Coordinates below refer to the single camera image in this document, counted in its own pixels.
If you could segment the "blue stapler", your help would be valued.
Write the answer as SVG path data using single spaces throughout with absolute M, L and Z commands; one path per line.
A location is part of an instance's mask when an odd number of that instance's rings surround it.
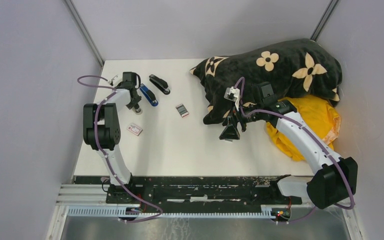
M 143 83 L 140 84 L 139 90 L 142 92 L 144 97 L 147 99 L 147 101 L 150 103 L 151 106 L 156 107 L 158 106 L 159 102 L 155 96 L 155 94 Z

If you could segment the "black stapler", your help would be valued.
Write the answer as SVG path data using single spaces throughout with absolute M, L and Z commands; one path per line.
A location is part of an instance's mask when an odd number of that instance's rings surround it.
M 162 78 L 157 77 L 154 74 L 150 74 L 149 81 L 155 85 L 163 94 L 169 95 L 171 93 L 168 83 Z

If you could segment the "beige stapler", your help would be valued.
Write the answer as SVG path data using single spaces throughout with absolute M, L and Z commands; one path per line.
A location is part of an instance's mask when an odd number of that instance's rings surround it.
M 136 114 L 136 115 L 141 115 L 143 113 L 143 110 L 142 108 L 137 104 L 135 105 L 133 108 L 132 108 L 133 112 Z

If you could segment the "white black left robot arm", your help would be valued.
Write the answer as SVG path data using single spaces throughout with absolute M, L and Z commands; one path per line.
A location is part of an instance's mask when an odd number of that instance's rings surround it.
M 119 187 L 118 197 L 129 204 L 136 200 L 138 191 L 129 185 L 132 173 L 123 159 L 119 143 L 122 137 L 118 108 L 126 107 L 141 114 L 138 94 L 141 77 L 132 71 L 123 72 L 108 80 L 100 75 L 83 75 L 77 82 L 86 87 L 109 89 L 108 96 L 97 103 L 83 106 L 83 141 L 102 158 L 108 171 L 110 184 Z

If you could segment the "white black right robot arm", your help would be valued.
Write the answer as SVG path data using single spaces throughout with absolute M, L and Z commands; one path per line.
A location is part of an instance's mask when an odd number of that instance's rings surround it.
M 257 103 L 244 106 L 245 79 L 225 90 L 224 98 L 231 102 L 224 120 L 220 140 L 240 139 L 247 124 L 265 121 L 282 133 L 303 155 L 313 176 L 285 175 L 269 189 L 269 199 L 282 204 L 289 197 L 309 199 L 319 209 L 337 206 L 351 210 L 356 202 L 358 164 L 352 157 L 344 158 L 324 143 L 304 121 L 296 107 L 287 99 L 279 100 L 269 82 L 252 87 Z

